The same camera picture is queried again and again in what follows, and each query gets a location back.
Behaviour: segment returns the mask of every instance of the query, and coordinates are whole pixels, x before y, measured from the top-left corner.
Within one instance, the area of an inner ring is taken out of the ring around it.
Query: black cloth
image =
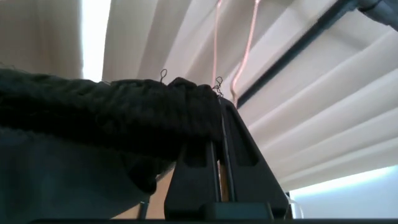
[[[0,69],[0,223],[111,218],[153,194],[192,139],[221,140],[217,95],[182,78],[94,83]]]

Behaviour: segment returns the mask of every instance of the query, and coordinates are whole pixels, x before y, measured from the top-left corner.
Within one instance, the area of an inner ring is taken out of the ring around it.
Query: white curtain
[[[335,0],[262,0],[241,95]],[[0,2],[0,62],[96,82],[211,81],[216,0]],[[217,76],[224,97],[254,1],[224,0]],[[347,13],[239,109],[285,190],[398,164],[398,33]]]

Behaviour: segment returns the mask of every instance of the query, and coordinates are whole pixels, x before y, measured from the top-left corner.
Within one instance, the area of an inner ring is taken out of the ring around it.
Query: wooden surface
[[[167,191],[169,189],[170,181],[172,180],[173,172],[169,172],[159,183],[157,184],[156,192],[152,195],[149,202],[149,208],[147,211],[148,219],[164,219],[164,200],[166,198]],[[122,214],[114,218],[137,218],[139,212],[139,205],[130,208]]]

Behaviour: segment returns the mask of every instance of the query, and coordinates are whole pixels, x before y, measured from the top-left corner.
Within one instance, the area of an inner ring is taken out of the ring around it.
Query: pink cable
[[[218,0],[217,2],[217,7],[216,7],[216,22],[215,22],[215,27],[214,27],[214,55],[213,55],[213,76],[211,79],[211,87],[214,87],[215,82],[216,82],[216,73],[217,73],[217,30],[218,30],[218,18],[220,16],[220,7],[221,7],[221,2],[223,0]]]
[[[246,50],[244,51],[242,62],[240,64],[239,69],[236,72],[236,74],[231,82],[231,86],[230,86],[232,99],[233,99],[235,108],[238,107],[238,96],[235,92],[235,86],[236,86],[236,82],[238,81],[239,77],[242,75],[242,72],[243,72],[244,67],[246,66],[246,63],[248,62],[251,41],[253,39],[254,26],[256,25],[256,17],[257,17],[257,10],[258,10],[259,3],[260,3],[260,0],[256,0],[256,2],[254,4],[253,18],[251,19],[250,33],[249,33],[248,43],[246,44]]]

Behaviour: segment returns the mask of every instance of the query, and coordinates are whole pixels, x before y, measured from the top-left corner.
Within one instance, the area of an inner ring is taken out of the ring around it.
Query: vertical blind
[[[262,0],[243,94],[335,3]],[[0,62],[28,72],[113,81],[211,82],[216,0],[0,2]],[[243,57],[254,1],[224,0],[217,76]],[[239,113],[285,190],[398,164],[398,33],[344,15]]]

